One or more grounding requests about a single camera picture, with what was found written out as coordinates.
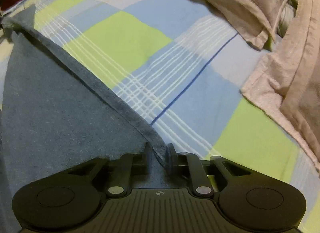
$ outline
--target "gray blanket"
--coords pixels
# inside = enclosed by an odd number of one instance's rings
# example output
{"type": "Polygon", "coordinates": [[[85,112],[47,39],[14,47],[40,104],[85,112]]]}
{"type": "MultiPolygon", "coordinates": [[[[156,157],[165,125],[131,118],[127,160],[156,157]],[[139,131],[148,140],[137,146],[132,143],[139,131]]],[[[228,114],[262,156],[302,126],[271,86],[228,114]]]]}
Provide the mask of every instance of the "gray blanket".
{"type": "MultiPolygon", "coordinates": [[[[142,151],[145,142],[164,163],[161,137],[77,60],[34,30],[33,15],[30,7],[3,20],[14,48],[2,113],[1,233],[19,230],[11,199],[31,181],[97,156],[117,159],[126,152],[142,151]]],[[[154,158],[147,180],[134,185],[177,186],[154,158]]]]}

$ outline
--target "round pad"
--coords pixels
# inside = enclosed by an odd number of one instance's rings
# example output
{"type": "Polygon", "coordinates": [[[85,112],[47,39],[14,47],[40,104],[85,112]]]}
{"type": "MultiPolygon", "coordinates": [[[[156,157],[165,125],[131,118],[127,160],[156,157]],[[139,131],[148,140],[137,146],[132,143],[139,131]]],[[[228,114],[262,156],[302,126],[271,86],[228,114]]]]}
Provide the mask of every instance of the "round pad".
{"type": "Polygon", "coordinates": [[[17,218],[42,230],[71,229],[98,210],[97,190],[80,176],[59,174],[21,188],[12,199],[17,218]]]}
{"type": "Polygon", "coordinates": [[[61,207],[67,205],[75,198],[75,193],[65,187],[51,187],[39,192],[37,199],[40,204],[47,207],[61,207]]]}
{"type": "Polygon", "coordinates": [[[273,189],[256,188],[247,193],[247,201],[258,209],[271,210],[282,204],[283,196],[273,189]]]}
{"type": "Polygon", "coordinates": [[[300,191],[261,175],[235,177],[218,203],[231,221],[249,231],[285,231],[296,226],[306,210],[300,191]]]}

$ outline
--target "bed sheet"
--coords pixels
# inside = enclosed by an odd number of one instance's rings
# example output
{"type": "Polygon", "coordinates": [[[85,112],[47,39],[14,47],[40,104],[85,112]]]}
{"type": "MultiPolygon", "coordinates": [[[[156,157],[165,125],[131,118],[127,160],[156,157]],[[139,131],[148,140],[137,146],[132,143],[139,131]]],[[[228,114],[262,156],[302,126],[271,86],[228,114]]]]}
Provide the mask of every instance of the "bed sheet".
{"type": "MultiPolygon", "coordinates": [[[[319,174],[296,142],[239,92],[266,51],[251,49],[205,1],[28,0],[17,11],[33,4],[34,28],[166,143],[204,159],[221,155],[292,184],[307,200],[300,230],[320,232],[319,174]]],[[[0,74],[3,82],[5,70],[0,74]]]]}

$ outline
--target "fabric fold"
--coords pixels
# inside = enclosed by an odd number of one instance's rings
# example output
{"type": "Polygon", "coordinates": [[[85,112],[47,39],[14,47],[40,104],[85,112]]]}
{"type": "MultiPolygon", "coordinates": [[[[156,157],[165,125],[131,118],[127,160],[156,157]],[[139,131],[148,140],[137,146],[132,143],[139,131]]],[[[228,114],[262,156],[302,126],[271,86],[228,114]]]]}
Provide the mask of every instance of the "fabric fold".
{"type": "Polygon", "coordinates": [[[11,165],[13,153],[21,156],[26,147],[31,150],[27,156],[40,159],[32,172],[15,174],[15,170],[21,173],[22,167],[8,171],[9,180],[17,183],[13,193],[21,185],[49,175],[45,170],[58,172],[99,155],[116,159],[143,150],[145,142],[151,143],[164,166],[162,138],[94,74],[32,27],[9,17],[2,25],[6,31],[13,30],[15,43],[4,86],[3,152],[11,165]],[[55,158],[49,162],[55,163],[54,169],[45,164],[49,156],[41,160],[44,149],[55,158]],[[63,152],[65,161],[58,160],[63,152]]]}
{"type": "Polygon", "coordinates": [[[262,57],[241,89],[299,143],[318,171],[319,41],[320,0],[298,0],[296,16],[277,50],[262,57]]]}

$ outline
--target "checkered bedding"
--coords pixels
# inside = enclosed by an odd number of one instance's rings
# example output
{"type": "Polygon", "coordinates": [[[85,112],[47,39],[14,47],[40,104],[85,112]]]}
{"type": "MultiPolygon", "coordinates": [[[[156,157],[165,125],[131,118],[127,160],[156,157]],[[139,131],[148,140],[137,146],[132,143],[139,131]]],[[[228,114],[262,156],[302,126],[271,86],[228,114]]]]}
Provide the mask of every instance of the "checkered bedding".
{"type": "Polygon", "coordinates": [[[28,0],[23,6],[31,4],[34,28],[166,143],[292,184],[307,199],[300,230],[320,232],[318,173],[296,142],[239,93],[266,52],[251,49],[203,0],[28,0]]]}

